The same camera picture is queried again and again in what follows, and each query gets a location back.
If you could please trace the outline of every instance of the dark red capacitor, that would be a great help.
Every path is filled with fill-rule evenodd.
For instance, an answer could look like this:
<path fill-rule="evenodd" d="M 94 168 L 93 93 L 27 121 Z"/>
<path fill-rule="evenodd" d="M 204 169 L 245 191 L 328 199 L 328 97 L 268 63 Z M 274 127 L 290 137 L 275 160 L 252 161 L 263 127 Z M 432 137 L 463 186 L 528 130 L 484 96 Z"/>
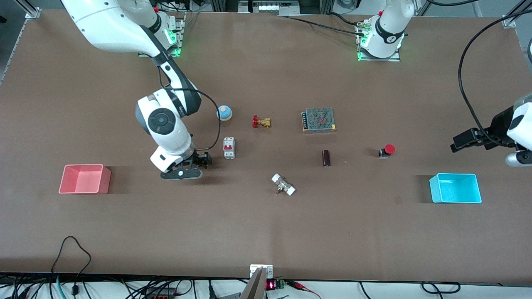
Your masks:
<path fill-rule="evenodd" d="M 321 151 L 321 162 L 323 162 L 323 167 L 331 166 L 331 157 L 328 150 Z"/>

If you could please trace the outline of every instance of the pink bin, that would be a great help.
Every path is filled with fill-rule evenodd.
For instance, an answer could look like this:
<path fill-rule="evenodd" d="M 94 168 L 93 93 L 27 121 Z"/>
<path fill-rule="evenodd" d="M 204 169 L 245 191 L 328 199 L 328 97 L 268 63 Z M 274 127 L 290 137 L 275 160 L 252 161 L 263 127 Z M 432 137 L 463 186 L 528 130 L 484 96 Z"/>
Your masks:
<path fill-rule="evenodd" d="M 111 171 L 102 164 L 65 165 L 60 194 L 107 194 Z"/>

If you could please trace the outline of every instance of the white circuit breaker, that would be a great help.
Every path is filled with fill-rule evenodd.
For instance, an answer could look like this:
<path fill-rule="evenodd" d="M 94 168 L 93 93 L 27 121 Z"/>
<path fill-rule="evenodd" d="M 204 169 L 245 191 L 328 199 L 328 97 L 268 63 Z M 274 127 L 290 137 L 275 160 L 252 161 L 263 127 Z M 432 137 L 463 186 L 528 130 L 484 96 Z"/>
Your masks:
<path fill-rule="evenodd" d="M 226 159 L 235 158 L 235 138 L 226 137 L 223 139 L 223 156 Z"/>

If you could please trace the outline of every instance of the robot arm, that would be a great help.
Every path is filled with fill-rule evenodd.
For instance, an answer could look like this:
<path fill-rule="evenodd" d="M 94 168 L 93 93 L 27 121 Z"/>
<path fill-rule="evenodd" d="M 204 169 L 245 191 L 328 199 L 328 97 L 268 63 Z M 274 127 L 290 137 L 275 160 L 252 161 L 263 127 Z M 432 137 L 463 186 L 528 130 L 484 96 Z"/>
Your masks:
<path fill-rule="evenodd" d="M 369 27 L 362 29 L 365 37 L 360 46 L 378 58 L 392 56 L 401 46 L 404 30 L 413 15 L 412 0 L 386 0 L 385 8 L 378 15 L 364 20 Z"/>
<path fill-rule="evenodd" d="M 192 138 L 181 118 L 198 111 L 201 104 L 195 86 L 168 54 L 169 23 L 174 17 L 155 13 L 149 0 L 62 0 L 65 9 L 85 38 L 108 52 L 144 53 L 167 76 L 170 87 L 143 97 L 135 116 L 159 145 L 151 160 L 163 173 L 188 162 L 206 166 L 210 156 L 198 159 Z M 199 170 L 180 171 L 172 179 L 199 178 Z"/>
<path fill-rule="evenodd" d="M 516 148 L 505 158 L 508 166 L 532 166 L 532 94 L 522 97 L 514 106 L 493 117 L 491 125 L 484 131 L 499 144 Z M 453 153 L 471 146 L 484 146 L 486 150 L 491 150 L 499 145 L 477 128 L 455 136 L 453 141 Z"/>

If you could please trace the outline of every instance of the blue plastic box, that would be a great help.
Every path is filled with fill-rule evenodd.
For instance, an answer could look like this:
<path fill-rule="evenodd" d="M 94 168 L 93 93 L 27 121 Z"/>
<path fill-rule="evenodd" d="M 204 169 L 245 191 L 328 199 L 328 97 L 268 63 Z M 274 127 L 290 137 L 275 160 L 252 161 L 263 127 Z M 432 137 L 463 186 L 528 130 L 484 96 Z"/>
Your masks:
<path fill-rule="evenodd" d="M 430 179 L 435 203 L 481 203 L 477 176 L 469 173 L 438 173 Z"/>

